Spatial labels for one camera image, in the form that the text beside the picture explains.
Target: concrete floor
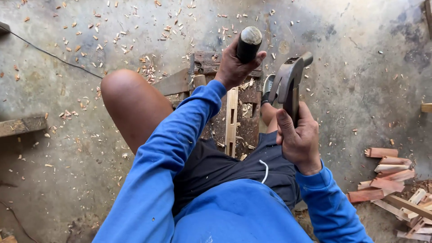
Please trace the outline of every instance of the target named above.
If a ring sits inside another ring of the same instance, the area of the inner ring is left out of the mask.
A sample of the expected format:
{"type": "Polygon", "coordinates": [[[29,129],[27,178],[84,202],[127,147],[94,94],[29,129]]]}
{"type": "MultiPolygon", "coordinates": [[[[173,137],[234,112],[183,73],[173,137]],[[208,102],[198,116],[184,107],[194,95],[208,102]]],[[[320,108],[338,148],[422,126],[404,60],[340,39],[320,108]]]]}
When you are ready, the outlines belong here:
{"type": "MultiPolygon", "coordinates": [[[[188,52],[225,48],[231,39],[218,38],[221,35],[217,30],[222,26],[230,29],[234,24],[240,32],[254,25],[264,34],[261,49],[269,53],[264,61],[269,65],[268,70],[264,69],[266,74],[276,72],[288,57],[313,53],[314,62],[305,70],[309,78],[301,83],[302,99],[321,124],[321,157],[344,192],[375,176],[378,160],[365,158],[363,150],[391,147],[389,139],[394,139],[394,148],[401,148],[400,157],[412,154],[410,158],[416,159],[419,179],[432,177],[428,159],[432,141],[427,137],[432,116],[419,110],[422,100],[432,102],[432,44],[420,0],[197,0],[193,9],[187,8],[186,0],[181,6],[178,0],[160,1],[160,7],[153,1],[120,0],[117,8],[113,0],[110,7],[106,0],[65,0],[66,8],[56,10],[62,2],[29,0],[18,9],[20,0],[3,0],[0,21],[63,60],[75,63],[78,57],[78,65],[99,76],[121,68],[136,70],[139,58],[146,55],[157,72],[173,74],[189,66],[181,58],[188,52]],[[133,6],[137,6],[139,18],[131,15],[133,6]],[[165,25],[174,25],[180,7],[178,20],[184,24],[186,37],[178,33],[171,36],[172,40],[158,41],[165,25]],[[270,16],[272,9],[276,13],[270,16]],[[102,17],[95,17],[93,10],[102,17]],[[237,19],[237,13],[248,17],[237,19]],[[99,22],[99,33],[95,27],[88,28],[90,23],[99,22]],[[121,35],[115,45],[112,40],[120,31],[127,35],[121,35]],[[69,42],[67,46],[63,37],[69,42]],[[97,44],[104,46],[105,40],[104,51],[96,52],[97,44]],[[133,50],[123,54],[121,44],[134,45],[133,50]],[[74,52],[77,45],[87,56],[74,52]],[[95,68],[91,62],[102,62],[103,66],[95,68]]],[[[1,186],[0,199],[13,201],[11,205],[23,226],[40,242],[89,242],[120,190],[118,178],[126,177],[133,161],[103,101],[95,100],[100,79],[27,47],[12,35],[0,38],[0,51],[0,72],[5,73],[0,78],[0,100],[7,99],[0,103],[1,119],[48,112],[49,126],[58,128],[56,134],[50,132],[51,138],[38,132],[20,136],[20,143],[17,137],[0,139],[0,178],[18,186],[1,186]],[[19,68],[19,81],[14,78],[14,64],[19,68]],[[87,100],[85,96],[90,101],[87,111],[76,101],[87,100]],[[60,119],[58,115],[65,109],[77,111],[79,116],[70,121],[60,119]],[[129,153],[129,157],[122,158],[123,153],[129,153]],[[17,159],[20,154],[25,160],[17,159]]],[[[372,238],[376,242],[396,242],[389,236],[393,228],[378,226],[380,220],[393,222],[394,218],[375,206],[366,207],[359,214],[367,219],[364,223],[372,238]]],[[[10,212],[1,209],[0,228],[4,235],[14,234],[19,242],[30,242],[10,212]]]]}

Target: sneaker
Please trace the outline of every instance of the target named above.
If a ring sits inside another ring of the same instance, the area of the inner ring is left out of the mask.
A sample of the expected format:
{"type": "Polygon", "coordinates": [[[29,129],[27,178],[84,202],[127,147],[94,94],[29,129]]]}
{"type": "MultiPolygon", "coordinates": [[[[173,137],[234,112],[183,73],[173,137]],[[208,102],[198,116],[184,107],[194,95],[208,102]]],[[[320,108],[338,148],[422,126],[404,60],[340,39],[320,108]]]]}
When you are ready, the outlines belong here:
{"type": "MultiPolygon", "coordinates": [[[[264,103],[270,103],[269,95],[275,77],[276,74],[270,74],[269,76],[267,76],[266,80],[264,81],[263,97],[261,98],[261,105],[263,105],[264,103]]],[[[275,100],[278,94],[279,94],[279,87],[277,87],[275,100]]]]}

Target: blue sleeve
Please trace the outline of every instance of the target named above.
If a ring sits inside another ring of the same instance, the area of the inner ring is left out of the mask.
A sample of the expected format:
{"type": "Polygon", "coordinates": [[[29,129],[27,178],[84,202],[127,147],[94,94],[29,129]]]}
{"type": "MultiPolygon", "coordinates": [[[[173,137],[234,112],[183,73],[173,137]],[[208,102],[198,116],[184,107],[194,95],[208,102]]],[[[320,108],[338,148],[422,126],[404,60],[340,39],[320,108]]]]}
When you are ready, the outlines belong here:
{"type": "Polygon", "coordinates": [[[295,175],[315,236],[323,243],[373,242],[331,171],[321,163],[323,169],[317,174],[304,176],[297,170],[295,175]]]}
{"type": "Polygon", "coordinates": [[[199,86],[138,148],[132,168],[93,242],[170,242],[174,233],[172,179],[189,157],[225,87],[199,86]]]}

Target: blue sweatshirt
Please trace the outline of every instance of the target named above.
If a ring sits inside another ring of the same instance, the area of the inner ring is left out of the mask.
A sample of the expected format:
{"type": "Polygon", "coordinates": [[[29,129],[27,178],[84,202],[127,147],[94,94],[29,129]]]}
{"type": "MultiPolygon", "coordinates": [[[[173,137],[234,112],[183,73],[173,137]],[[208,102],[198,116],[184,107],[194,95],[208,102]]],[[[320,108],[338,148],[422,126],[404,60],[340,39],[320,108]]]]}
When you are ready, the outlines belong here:
{"type": "MultiPolygon", "coordinates": [[[[283,200],[260,182],[239,179],[213,187],[173,218],[172,179],[221,107],[216,80],[195,89],[139,147],[111,212],[93,242],[311,242],[283,200]]],[[[320,242],[372,242],[329,169],[296,173],[320,242]]]]}

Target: white drawstring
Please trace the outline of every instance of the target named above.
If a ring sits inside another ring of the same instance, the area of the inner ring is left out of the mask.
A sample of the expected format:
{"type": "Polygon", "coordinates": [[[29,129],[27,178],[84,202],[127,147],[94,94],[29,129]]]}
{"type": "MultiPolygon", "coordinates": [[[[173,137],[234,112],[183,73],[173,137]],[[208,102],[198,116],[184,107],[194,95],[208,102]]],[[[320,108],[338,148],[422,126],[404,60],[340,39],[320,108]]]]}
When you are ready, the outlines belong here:
{"type": "Polygon", "coordinates": [[[261,182],[264,184],[264,182],[267,180],[267,175],[269,174],[269,167],[262,160],[260,160],[260,163],[266,166],[266,176],[264,177],[264,180],[261,182]]]}

